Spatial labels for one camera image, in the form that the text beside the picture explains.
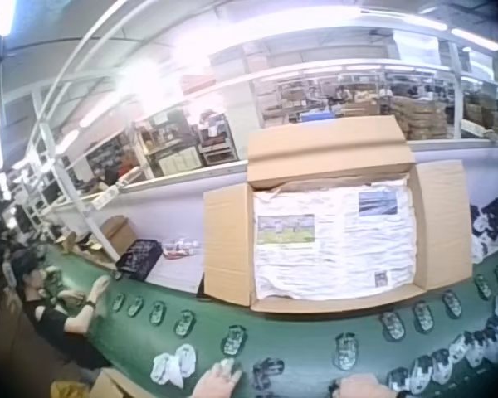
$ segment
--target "printed picture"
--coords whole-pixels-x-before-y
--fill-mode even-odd
[[[360,216],[390,216],[397,214],[397,194],[395,191],[360,192]]]
[[[258,216],[257,244],[310,243],[315,241],[314,215]]]

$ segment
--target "white paper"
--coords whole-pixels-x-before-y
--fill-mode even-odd
[[[256,296],[349,299],[413,281],[407,180],[255,194]]]

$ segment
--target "black shirt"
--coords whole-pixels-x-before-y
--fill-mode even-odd
[[[35,317],[37,307],[44,307],[44,313],[38,321]],[[64,313],[46,306],[44,300],[25,302],[24,311],[37,333],[64,354],[67,359],[87,369],[98,369],[110,365],[85,336],[65,332],[65,322],[68,317]]]

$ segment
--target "cardboard box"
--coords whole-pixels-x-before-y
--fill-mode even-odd
[[[413,284],[365,298],[257,300],[253,190],[322,177],[409,173],[417,219]],[[266,313],[332,313],[410,299],[472,275],[471,218],[461,161],[415,164],[393,116],[289,124],[249,137],[247,183],[206,192],[205,293]]]
[[[109,218],[100,229],[119,255],[125,253],[137,239],[133,228],[129,225],[128,218],[124,216]]]
[[[112,368],[101,370],[90,390],[90,398],[154,398],[145,389]]]

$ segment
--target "stacked cardboard box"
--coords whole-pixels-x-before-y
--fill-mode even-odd
[[[393,98],[393,112],[408,139],[451,138],[445,105],[424,99]]]

